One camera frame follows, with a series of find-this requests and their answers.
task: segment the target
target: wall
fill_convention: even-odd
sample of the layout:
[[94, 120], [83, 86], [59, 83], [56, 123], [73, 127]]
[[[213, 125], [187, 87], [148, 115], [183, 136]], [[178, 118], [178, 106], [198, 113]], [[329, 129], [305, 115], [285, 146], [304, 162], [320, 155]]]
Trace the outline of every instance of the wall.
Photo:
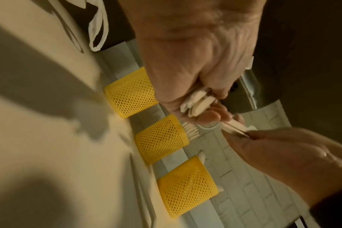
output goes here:
[[342, 143], [342, 0], [268, 1], [256, 52], [281, 78], [291, 124]]
[[[290, 126], [279, 101], [242, 116], [260, 130]], [[296, 193], [242, 161], [219, 129], [200, 133], [184, 149], [188, 157], [207, 154], [208, 172], [225, 189], [211, 199], [225, 228], [284, 228], [300, 215], [309, 228], [319, 227]]]

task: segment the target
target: mesh pattern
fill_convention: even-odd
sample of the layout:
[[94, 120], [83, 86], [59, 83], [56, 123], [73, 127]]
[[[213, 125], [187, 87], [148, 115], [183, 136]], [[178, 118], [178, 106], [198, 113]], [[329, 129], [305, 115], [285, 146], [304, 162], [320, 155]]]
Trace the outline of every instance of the mesh pattern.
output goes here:
[[158, 103], [144, 67], [106, 86], [104, 93], [114, 111], [122, 118]]
[[135, 142], [145, 163], [150, 165], [187, 146], [189, 139], [177, 118], [169, 115], [138, 133]]
[[157, 185], [172, 218], [218, 194], [214, 181], [197, 156], [158, 179]]

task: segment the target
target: white plastic bag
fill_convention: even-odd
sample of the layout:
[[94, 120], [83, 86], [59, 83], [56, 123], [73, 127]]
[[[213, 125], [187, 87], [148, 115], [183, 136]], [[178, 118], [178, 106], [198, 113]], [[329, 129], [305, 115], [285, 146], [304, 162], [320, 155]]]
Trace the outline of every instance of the white plastic bag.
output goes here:
[[[92, 21], [88, 25], [88, 35], [89, 35], [89, 47], [92, 51], [99, 51], [101, 50], [103, 44], [106, 41], [108, 35], [108, 20], [107, 20], [107, 13], [106, 9], [103, 4], [103, 0], [66, 0], [69, 3], [81, 7], [82, 9], [86, 8], [86, 2], [97, 6], [98, 10], [95, 16], [93, 17]], [[103, 34], [100, 43], [94, 47], [93, 41], [95, 40], [97, 34], [101, 30], [103, 22]]]

